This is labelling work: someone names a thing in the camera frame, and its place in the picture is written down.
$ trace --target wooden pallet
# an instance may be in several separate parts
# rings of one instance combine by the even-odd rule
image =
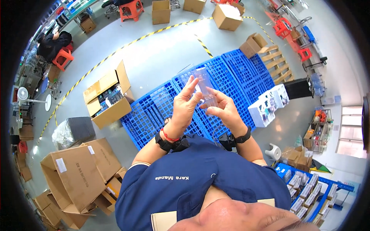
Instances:
[[[292,70],[277,45],[269,47],[265,53],[259,55],[276,85],[294,80]]]

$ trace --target navy blue shirt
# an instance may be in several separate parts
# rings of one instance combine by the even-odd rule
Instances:
[[[275,207],[290,209],[289,190],[273,168],[249,162],[199,136],[188,141],[189,148],[126,172],[115,204],[121,230],[152,230],[153,213],[177,211],[177,221],[193,217],[211,185],[233,200],[254,203],[274,198]]]

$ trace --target red string bracelet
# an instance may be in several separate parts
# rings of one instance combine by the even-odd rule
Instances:
[[[166,139],[167,139],[167,140],[169,140],[169,141],[176,142],[176,141],[178,141],[178,140],[180,139],[180,138],[177,138],[177,139],[171,139],[171,138],[169,138],[169,137],[167,136],[167,134],[164,132],[163,128],[161,128],[161,131],[163,132],[164,137],[166,137]]]

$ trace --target wrist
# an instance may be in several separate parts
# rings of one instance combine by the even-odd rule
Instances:
[[[234,137],[240,137],[240,136],[244,136],[245,134],[247,134],[248,132],[248,127],[243,124],[241,126],[238,126],[237,128],[235,129],[230,129],[231,133],[234,135]]]
[[[180,138],[184,131],[182,131],[181,128],[177,128],[174,124],[172,124],[172,121],[170,121],[168,124],[166,124],[166,126],[164,126],[163,131],[160,131],[159,134],[162,140],[167,140],[170,143],[174,143],[174,141],[167,139],[164,133],[166,133],[168,138],[177,139]]]

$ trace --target white stool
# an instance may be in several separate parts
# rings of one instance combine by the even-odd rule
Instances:
[[[265,154],[272,160],[279,160],[281,157],[281,150],[278,146],[270,143],[271,150],[265,150]]]

